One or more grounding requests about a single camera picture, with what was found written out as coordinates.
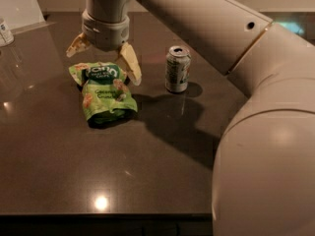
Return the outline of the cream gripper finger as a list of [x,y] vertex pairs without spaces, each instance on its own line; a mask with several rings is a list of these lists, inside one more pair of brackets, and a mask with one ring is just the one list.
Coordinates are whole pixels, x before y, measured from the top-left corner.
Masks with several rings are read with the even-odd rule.
[[68,57],[72,57],[77,53],[84,52],[91,47],[91,43],[88,41],[87,36],[82,32],[75,37],[71,45],[66,51]]
[[126,73],[135,86],[139,86],[142,81],[142,71],[134,48],[125,42],[117,51],[116,64]]

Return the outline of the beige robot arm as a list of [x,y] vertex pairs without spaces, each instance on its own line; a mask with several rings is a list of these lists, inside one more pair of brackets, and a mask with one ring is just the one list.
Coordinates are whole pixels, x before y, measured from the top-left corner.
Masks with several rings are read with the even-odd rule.
[[[86,0],[87,44],[125,49],[129,0]],[[315,236],[315,46],[234,0],[137,0],[248,96],[220,140],[215,236]]]

